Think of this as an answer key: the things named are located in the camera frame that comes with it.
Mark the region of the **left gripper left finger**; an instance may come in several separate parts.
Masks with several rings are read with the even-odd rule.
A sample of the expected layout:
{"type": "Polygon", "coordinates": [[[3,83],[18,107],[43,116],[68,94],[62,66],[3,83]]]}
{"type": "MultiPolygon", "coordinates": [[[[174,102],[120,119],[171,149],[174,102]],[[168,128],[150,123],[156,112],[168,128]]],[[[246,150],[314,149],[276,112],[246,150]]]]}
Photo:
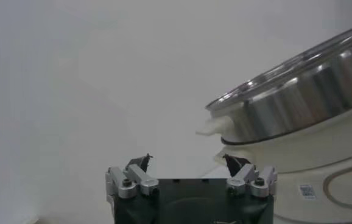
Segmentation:
{"type": "Polygon", "coordinates": [[[123,169],[109,167],[105,173],[106,199],[131,199],[138,194],[156,197],[160,191],[160,182],[146,173],[151,158],[147,153],[131,159],[123,169]]]}

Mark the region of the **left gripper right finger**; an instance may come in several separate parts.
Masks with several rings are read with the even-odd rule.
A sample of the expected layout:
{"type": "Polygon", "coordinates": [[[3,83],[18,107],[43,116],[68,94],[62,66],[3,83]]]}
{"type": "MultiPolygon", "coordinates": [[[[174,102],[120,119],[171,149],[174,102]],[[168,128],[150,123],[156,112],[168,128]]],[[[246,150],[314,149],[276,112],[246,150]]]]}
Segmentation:
{"type": "Polygon", "coordinates": [[[222,157],[227,165],[230,177],[226,180],[227,192],[235,197],[248,193],[256,198],[276,195],[278,173],[273,166],[258,170],[247,159],[229,154],[222,157]]]}

